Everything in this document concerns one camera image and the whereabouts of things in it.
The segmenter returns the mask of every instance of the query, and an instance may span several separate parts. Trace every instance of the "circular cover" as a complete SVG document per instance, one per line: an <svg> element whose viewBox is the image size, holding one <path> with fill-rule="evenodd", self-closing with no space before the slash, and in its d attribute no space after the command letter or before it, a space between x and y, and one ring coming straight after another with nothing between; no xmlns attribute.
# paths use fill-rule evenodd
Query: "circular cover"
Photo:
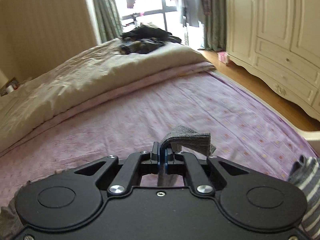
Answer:
<svg viewBox="0 0 320 240"><path fill-rule="evenodd" d="M302 219L307 200L294 185L263 174L234 176L220 195L227 215L255 231L276 232Z"/></svg>
<svg viewBox="0 0 320 240"><path fill-rule="evenodd" d="M45 179L18 193L16 210L24 223L58 229L84 222L101 202L100 191L89 180Z"/></svg>

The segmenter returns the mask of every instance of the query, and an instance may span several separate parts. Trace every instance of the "white bed frame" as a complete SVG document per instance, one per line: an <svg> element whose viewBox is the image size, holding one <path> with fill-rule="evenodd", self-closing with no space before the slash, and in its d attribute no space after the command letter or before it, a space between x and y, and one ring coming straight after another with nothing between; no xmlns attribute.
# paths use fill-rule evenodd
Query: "white bed frame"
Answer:
<svg viewBox="0 0 320 240"><path fill-rule="evenodd" d="M286 119L282 114L280 114L276 109L271 107L269 104L267 104L265 101L263 101L261 98L257 97L254 93L251 91L247 90L244 86L240 85L239 83L235 82L228 76L220 73L217 70L213 70L213 72L217 75L220 75L224 77L225 79L231 81L232 83L236 84L237 86L241 87L244 91L246 91L248 94L253 96L255 99L260 101L262 104L264 104L266 107L268 107L271 111L279 115L284 121L286 121L293 129L296 130L298 134L300 134L303 138L306 139L306 141L311 145L311 147L316 151L317 155L320 156L320 131L314 131L314 132L307 132L300 130L299 128L295 127L291 122L289 122L288 119Z"/></svg>

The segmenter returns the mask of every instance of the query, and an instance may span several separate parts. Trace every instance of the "curtain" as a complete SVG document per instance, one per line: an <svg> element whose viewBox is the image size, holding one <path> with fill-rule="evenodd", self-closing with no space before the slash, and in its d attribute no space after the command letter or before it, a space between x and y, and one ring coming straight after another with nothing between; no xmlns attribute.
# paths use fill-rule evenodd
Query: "curtain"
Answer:
<svg viewBox="0 0 320 240"><path fill-rule="evenodd" d="M204 48L225 51L227 43L226 0L208 0L211 13L205 15Z"/></svg>
<svg viewBox="0 0 320 240"><path fill-rule="evenodd" d="M122 24L115 0L93 0L101 41L120 37Z"/></svg>

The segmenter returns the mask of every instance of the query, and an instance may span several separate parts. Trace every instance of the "blanket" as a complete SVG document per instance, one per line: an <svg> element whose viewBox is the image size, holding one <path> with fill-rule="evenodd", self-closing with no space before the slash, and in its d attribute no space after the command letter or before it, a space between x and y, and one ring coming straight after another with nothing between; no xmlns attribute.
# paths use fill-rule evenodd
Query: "blanket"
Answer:
<svg viewBox="0 0 320 240"><path fill-rule="evenodd" d="M207 61L177 43L129 55L119 53L120 44L114 39L88 49L0 97L0 156L43 122L90 98L161 70Z"/></svg>

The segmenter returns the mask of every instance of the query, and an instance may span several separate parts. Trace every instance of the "pink bed sheet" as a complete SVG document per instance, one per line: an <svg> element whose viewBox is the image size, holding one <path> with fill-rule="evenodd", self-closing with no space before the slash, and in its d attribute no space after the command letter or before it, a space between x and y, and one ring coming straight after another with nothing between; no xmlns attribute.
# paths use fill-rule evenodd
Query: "pink bed sheet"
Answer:
<svg viewBox="0 0 320 240"><path fill-rule="evenodd" d="M39 126L0 157L0 206L7 205L28 180L106 155L124 159L132 152L150 150L154 141L179 124L210 132L216 155L281 179L286 179L301 154L315 156L279 116L218 75L198 73L166 80L199 67L161 72L102 94ZM150 175L144 183L155 180Z"/></svg>

